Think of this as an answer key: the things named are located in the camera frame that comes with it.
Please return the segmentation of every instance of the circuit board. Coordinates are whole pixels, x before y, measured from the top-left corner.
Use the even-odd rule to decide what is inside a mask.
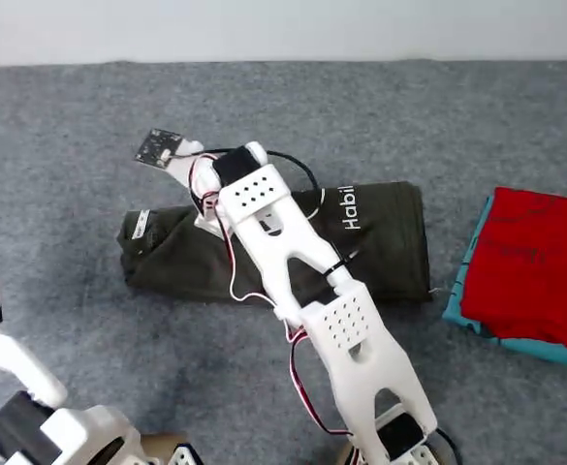
[[[164,170],[183,140],[180,134],[152,129],[137,152],[135,160],[145,165]]]

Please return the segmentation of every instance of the blue cloth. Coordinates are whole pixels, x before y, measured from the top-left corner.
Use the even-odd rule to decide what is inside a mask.
[[[456,283],[453,286],[451,291],[451,297],[449,298],[449,303],[447,304],[447,308],[442,315],[442,318],[449,321],[456,323],[461,326],[465,326],[475,333],[479,334],[482,337],[486,337],[488,340],[495,344],[499,344],[501,346],[507,347],[509,349],[513,349],[515,351],[524,352],[527,354],[531,354],[533,356],[544,358],[550,361],[558,361],[560,363],[567,364],[567,347],[563,346],[562,344],[551,344],[548,342],[537,341],[534,339],[499,339],[494,337],[488,328],[480,322],[469,320],[467,318],[462,317],[461,315],[461,298],[464,292],[465,280],[466,280],[466,272],[468,271],[468,264],[470,264],[470,260],[473,257],[475,252],[475,247],[477,245],[477,239],[479,238],[479,234],[481,233],[484,224],[488,218],[489,212],[492,207],[493,196],[488,198],[488,202],[484,211],[481,215],[481,219],[479,220],[479,224],[477,225],[477,229],[473,234],[473,238],[470,241],[470,245],[468,246],[468,250],[466,250],[466,254],[464,255],[464,260],[462,261],[461,268],[457,273]]]

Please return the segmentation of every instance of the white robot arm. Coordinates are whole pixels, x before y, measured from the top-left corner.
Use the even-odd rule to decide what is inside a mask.
[[[371,465],[409,465],[422,463],[420,456],[431,457],[424,442],[437,427],[436,416],[408,355],[384,327],[366,286],[315,233],[266,151],[250,142],[213,161],[193,159],[190,170],[182,156],[161,160],[145,151],[137,158],[190,187],[202,213],[198,223],[212,223],[208,208],[199,203],[216,198],[210,210],[219,219],[223,237],[228,240],[227,229],[237,236],[260,270],[277,318],[305,331],[325,364],[337,409],[363,460]],[[265,228],[268,223],[277,227]],[[330,302],[299,305],[290,286],[291,258],[323,274],[333,290]],[[377,415],[375,396],[384,388],[400,404]]]
[[[157,131],[158,140],[162,133]],[[221,236],[228,247],[229,234],[234,233],[259,268],[275,315],[295,330],[293,343],[310,338],[328,370],[336,407],[348,428],[345,434],[354,446],[342,463],[437,465],[425,444],[436,429],[436,417],[408,356],[384,327],[366,286],[350,275],[333,247],[315,233],[265,150],[251,142],[196,164],[204,155],[186,156],[203,147],[166,134],[172,135],[167,142],[173,150],[164,143],[145,144],[137,159],[190,187],[203,213],[201,226]],[[329,302],[299,305],[290,286],[290,258],[301,259],[324,275],[332,287]],[[181,438],[144,440],[114,408],[96,406],[84,412],[62,408],[64,387],[30,352],[1,332],[0,370],[13,373],[26,387],[0,409],[0,461],[203,465]],[[383,388],[400,403],[378,415],[374,398]]]
[[[190,445],[175,436],[143,441],[144,446],[152,446],[153,454],[146,453],[139,432],[114,408],[96,406],[84,412],[61,408],[67,398],[63,385],[26,348],[1,332],[0,370],[14,374],[26,388],[0,409],[1,462],[8,465],[202,463]]]

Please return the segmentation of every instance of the folded red shirt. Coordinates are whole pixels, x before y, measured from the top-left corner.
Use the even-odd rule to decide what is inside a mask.
[[[499,338],[567,347],[566,198],[495,189],[461,308]]]

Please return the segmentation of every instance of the carpet floor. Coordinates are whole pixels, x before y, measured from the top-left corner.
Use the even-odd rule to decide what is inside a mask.
[[[466,463],[567,464],[567,367],[440,318],[494,186],[567,196],[567,62],[0,69],[3,328],[65,382],[71,406],[111,404],[143,432],[187,431],[205,463],[330,464],[341,443],[302,409],[268,310],[125,286],[123,213],[189,202],[169,176],[132,162],[151,127],[207,146],[259,140],[328,186],[422,187],[442,291],[424,306],[382,307],[387,328]],[[299,371],[338,424],[310,345]],[[0,374],[0,402],[16,386]]]

